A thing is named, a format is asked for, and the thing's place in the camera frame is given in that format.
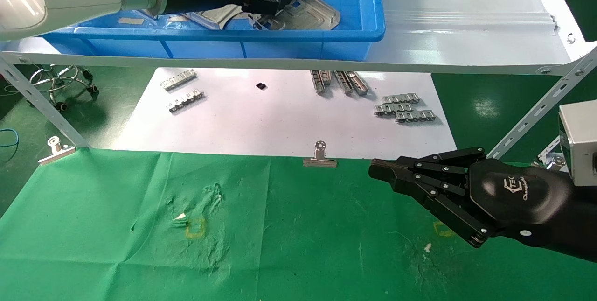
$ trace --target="blue cable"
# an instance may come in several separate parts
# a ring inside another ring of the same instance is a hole
[[[0,129],[0,132],[12,132],[12,133],[14,133],[14,137],[16,139],[14,144],[0,145],[0,147],[12,147],[12,146],[19,145],[19,133],[17,133],[17,131],[13,130],[12,128],[3,128],[3,129]]]

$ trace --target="metal connector strip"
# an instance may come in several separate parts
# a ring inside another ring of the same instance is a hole
[[[346,76],[349,78],[350,82],[352,83],[352,87],[356,91],[359,96],[367,95],[369,92],[369,88],[367,84],[361,79],[361,77],[354,71],[345,71]]]
[[[350,79],[345,71],[334,71],[336,79],[338,80],[338,84],[340,84],[340,88],[344,91],[345,94],[349,95],[352,93],[352,85],[350,84]]]
[[[376,116],[390,116],[397,112],[410,112],[412,110],[410,104],[383,104],[375,105],[375,112],[373,114]]]
[[[324,80],[320,74],[319,70],[311,70],[311,78],[313,79],[313,87],[315,88],[315,92],[317,94],[322,94],[326,90],[326,84],[324,84]]]
[[[416,93],[403,93],[401,95],[392,95],[382,97],[382,103],[384,104],[400,104],[400,103],[411,103],[416,104],[420,101],[420,97]]]
[[[414,112],[396,112],[396,122],[399,124],[407,122],[426,122],[434,121],[437,118],[435,113],[430,110]]]
[[[164,90],[170,91],[171,89],[173,89],[177,86],[180,86],[182,84],[185,84],[186,82],[188,82],[196,77],[197,77],[197,73],[194,71],[194,69],[190,69],[183,73],[179,73],[176,76],[170,77],[167,80],[164,80],[164,82],[162,82],[160,84],[160,86]]]
[[[191,92],[187,93],[183,97],[176,99],[172,103],[168,103],[168,105],[166,105],[166,108],[168,108],[168,111],[170,111],[170,112],[176,112],[179,109],[201,99],[202,97],[203,97],[203,92],[199,91],[198,89],[195,89],[195,90],[192,90]]]

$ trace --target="white shelf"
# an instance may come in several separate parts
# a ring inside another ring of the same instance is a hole
[[[41,39],[9,43],[9,63],[444,73],[567,73],[590,52],[564,0],[383,0],[386,36],[365,62],[60,55]]]

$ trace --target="yellow tape mark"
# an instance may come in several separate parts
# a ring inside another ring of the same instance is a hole
[[[435,230],[435,233],[437,233],[438,235],[442,236],[442,237],[453,237],[454,235],[456,235],[456,233],[454,233],[454,231],[450,230],[447,226],[446,229],[444,231],[440,231],[439,230],[439,226],[445,226],[446,224],[442,223],[442,222],[433,222],[433,229]]]
[[[199,232],[192,233],[190,226],[192,223],[199,223]],[[205,235],[205,218],[197,218],[195,220],[188,220],[187,227],[185,229],[185,237],[187,239],[201,238]]]

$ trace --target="shelf leg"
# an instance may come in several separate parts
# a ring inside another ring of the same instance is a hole
[[[49,103],[28,79],[0,55],[0,73],[30,101],[74,146],[89,147],[83,136]]]
[[[583,78],[597,65],[597,47],[583,57],[580,62],[541,98],[541,100],[525,114],[512,128],[510,133],[487,154],[489,158],[499,159],[522,138],[525,133],[535,126],[543,116],[567,95]]]

